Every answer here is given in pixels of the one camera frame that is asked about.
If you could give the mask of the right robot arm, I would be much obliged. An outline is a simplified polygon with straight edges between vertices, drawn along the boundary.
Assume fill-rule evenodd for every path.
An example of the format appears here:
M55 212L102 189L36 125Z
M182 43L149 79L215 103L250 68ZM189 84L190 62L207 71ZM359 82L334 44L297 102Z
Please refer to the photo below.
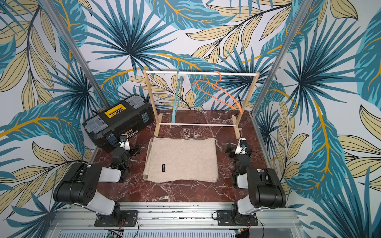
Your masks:
M275 170L251 167L252 149L245 140L239 142L236 148L228 143L225 153L234 162L233 186L247 190L248 195L234 202L229 218L225 214L220 218L227 223L243 226L250 223L258 211L285 207L286 195Z

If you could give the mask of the teal plastic hanger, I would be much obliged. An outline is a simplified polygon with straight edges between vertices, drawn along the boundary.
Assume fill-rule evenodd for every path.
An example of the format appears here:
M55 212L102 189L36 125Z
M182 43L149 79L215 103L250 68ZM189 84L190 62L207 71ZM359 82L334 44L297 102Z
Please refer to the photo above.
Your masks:
M177 86L176 86L176 93L175 93L175 99L174 99L174 105L172 110L172 123L174 124L176 122L176 114L177 110L180 104L180 97L182 93L183 88L183 80L184 78L182 76L179 76L179 71L177 71Z

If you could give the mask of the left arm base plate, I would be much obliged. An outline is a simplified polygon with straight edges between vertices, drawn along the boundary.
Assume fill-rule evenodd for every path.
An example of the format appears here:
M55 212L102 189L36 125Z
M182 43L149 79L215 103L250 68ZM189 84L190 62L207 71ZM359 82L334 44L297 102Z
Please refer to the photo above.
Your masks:
M122 210L109 216L97 215L95 227L135 227L138 217L137 210Z

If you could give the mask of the beige knitted scarf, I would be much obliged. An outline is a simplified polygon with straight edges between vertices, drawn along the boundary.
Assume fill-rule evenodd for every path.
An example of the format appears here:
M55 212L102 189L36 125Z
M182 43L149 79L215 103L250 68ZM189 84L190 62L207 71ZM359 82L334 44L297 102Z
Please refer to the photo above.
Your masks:
M216 183L219 175L215 139L152 138L143 178L155 183L177 180Z

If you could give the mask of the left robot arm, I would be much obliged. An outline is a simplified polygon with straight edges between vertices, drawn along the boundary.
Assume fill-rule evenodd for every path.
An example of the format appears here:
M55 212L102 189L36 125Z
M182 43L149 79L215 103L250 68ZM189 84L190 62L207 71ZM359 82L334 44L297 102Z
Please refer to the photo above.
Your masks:
M97 191L98 184L121 183L129 174L131 157L140 152L140 145L127 148L126 142L112 151L112 164L73 165L53 192L53 199L68 205L77 205L96 213L95 227L133 227L137 211L123 211L119 202Z

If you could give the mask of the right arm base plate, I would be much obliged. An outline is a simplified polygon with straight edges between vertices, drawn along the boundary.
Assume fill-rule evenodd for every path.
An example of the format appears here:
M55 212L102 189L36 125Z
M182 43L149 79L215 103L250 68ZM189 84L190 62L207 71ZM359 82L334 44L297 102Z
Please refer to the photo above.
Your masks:
M233 210L217 210L212 214L212 219L216 220L218 226L257 226L258 220L254 215L242 215Z

